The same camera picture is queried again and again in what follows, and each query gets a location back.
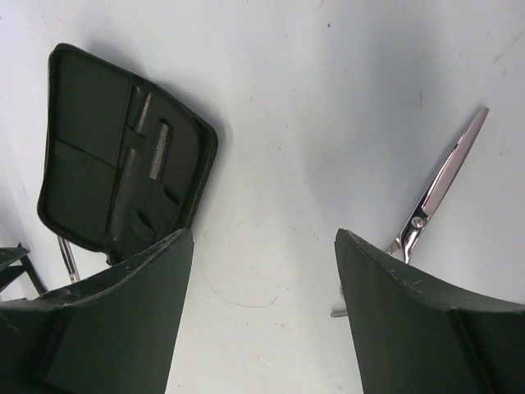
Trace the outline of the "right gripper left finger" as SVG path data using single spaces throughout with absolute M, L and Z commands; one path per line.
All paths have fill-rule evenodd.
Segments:
M 2 302 L 2 392 L 165 392 L 193 252 L 180 229 L 82 281 Z

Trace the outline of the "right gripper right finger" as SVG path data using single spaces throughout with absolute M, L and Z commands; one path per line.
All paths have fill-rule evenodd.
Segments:
M 335 251 L 364 392 L 523 392 L 523 305 L 454 286 L 345 229 Z

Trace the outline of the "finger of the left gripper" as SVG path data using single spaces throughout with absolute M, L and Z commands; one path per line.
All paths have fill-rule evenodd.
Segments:
M 21 243 L 16 247 L 1 248 L 1 291 L 25 273 L 37 293 L 40 296 L 43 294 L 43 282 L 29 258 L 29 253 Z

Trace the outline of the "black zip tool case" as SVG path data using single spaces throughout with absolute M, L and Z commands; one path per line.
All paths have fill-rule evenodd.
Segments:
M 162 178 L 149 178 L 159 123 Z M 48 130 L 37 212 L 57 236 L 114 265 L 192 225 L 215 130 L 160 86 L 70 44 L 48 59 Z

